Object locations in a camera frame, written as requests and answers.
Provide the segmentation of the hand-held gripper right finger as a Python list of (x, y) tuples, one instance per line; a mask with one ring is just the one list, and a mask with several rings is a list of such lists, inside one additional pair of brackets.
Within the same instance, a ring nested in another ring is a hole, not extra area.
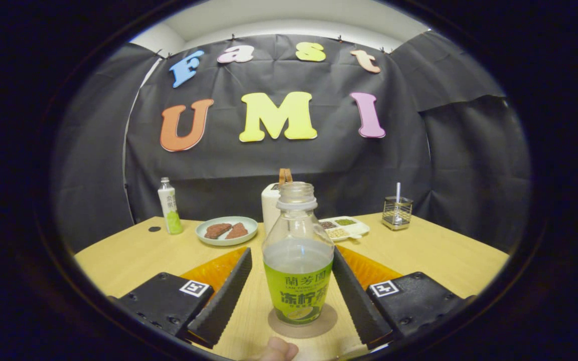
[(333, 273), (361, 343), (369, 350), (440, 324), (470, 301), (423, 272), (402, 276), (340, 245)]

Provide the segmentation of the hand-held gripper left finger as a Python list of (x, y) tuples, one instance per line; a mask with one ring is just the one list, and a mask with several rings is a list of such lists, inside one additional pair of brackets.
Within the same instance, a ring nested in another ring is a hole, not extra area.
[(241, 247), (181, 276), (158, 273), (126, 295), (111, 300), (143, 324), (213, 348), (231, 318), (251, 269), (251, 249)]

